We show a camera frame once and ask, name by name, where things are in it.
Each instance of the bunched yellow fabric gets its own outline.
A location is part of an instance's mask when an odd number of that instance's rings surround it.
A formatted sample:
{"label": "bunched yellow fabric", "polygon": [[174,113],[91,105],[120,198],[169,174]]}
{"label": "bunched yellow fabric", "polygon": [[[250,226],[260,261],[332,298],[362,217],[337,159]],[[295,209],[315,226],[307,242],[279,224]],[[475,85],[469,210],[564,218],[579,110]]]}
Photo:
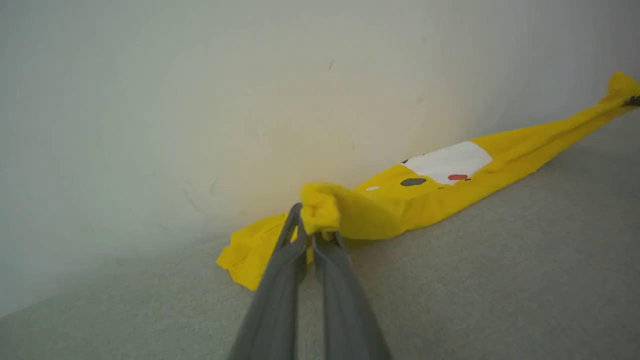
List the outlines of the bunched yellow fabric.
{"label": "bunched yellow fabric", "polygon": [[[394,165],[355,189],[310,183],[301,190],[308,233],[340,231],[351,239],[393,238],[434,224],[535,172],[614,117],[636,108],[640,84],[617,72],[596,105],[556,122],[473,139]],[[217,264],[255,290],[286,214],[231,235]]]}

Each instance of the yellow fabric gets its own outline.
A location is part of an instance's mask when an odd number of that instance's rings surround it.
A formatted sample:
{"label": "yellow fabric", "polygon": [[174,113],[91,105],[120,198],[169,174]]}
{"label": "yellow fabric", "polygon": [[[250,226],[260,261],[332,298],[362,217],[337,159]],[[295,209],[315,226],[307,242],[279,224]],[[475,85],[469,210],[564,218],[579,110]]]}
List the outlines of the yellow fabric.
{"label": "yellow fabric", "polygon": [[[308,233],[340,231],[352,239],[379,240],[434,224],[487,195],[535,172],[555,155],[614,117],[633,110],[625,106],[640,95],[640,84],[617,72],[607,95],[595,106],[568,119],[473,139],[493,161],[469,181],[438,184],[408,167],[390,167],[354,190],[337,184],[310,183],[301,190],[301,216]],[[427,179],[402,186],[408,178]],[[370,186],[379,186],[368,192]],[[260,220],[231,236],[217,263],[233,280],[254,290],[266,268],[286,214]]]}

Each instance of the gray surface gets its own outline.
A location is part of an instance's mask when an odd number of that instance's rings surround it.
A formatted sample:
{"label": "gray surface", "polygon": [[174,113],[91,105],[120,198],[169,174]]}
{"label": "gray surface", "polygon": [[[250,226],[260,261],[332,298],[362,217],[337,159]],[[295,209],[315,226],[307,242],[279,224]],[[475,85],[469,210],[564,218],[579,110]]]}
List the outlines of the gray surface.
{"label": "gray surface", "polygon": [[[353,251],[397,359],[640,358],[639,115],[459,215]],[[0,358],[223,359],[251,299],[215,266],[223,245],[3,318]],[[301,288],[301,359],[321,358],[319,290]]]}

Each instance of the yellow garment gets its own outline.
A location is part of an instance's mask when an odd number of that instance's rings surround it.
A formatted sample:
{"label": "yellow garment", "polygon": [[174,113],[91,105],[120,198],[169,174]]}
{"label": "yellow garment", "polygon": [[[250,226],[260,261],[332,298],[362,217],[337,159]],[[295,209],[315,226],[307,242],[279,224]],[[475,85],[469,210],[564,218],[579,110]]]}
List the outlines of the yellow garment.
{"label": "yellow garment", "polygon": [[[568,119],[483,136],[412,158],[354,190],[307,184],[301,190],[305,229],[310,234],[340,231],[351,239],[379,240],[434,224],[535,172],[577,140],[636,108],[626,103],[639,95],[640,84],[617,72],[598,104]],[[459,167],[447,164],[474,156],[477,161]],[[464,174],[452,171],[447,177],[449,168],[465,169]],[[232,234],[217,264],[229,270],[235,282],[255,290],[285,218],[286,214],[265,218]]]}

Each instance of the folded fabric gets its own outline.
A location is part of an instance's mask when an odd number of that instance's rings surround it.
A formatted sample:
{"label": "folded fabric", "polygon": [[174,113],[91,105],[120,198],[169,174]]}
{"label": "folded fabric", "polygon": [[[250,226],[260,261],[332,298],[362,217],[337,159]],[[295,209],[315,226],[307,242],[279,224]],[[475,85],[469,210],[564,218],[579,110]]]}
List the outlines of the folded fabric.
{"label": "folded fabric", "polygon": [[[535,172],[555,155],[614,117],[636,108],[640,84],[617,72],[607,95],[565,120],[483,136],[394,165],[354,190],[310,183],[301,190],[309,234],[340,231],[351,239],[393,238],[434,224]],[[255,290],[286,214],[265,218],[231,235],[217,264]]]}

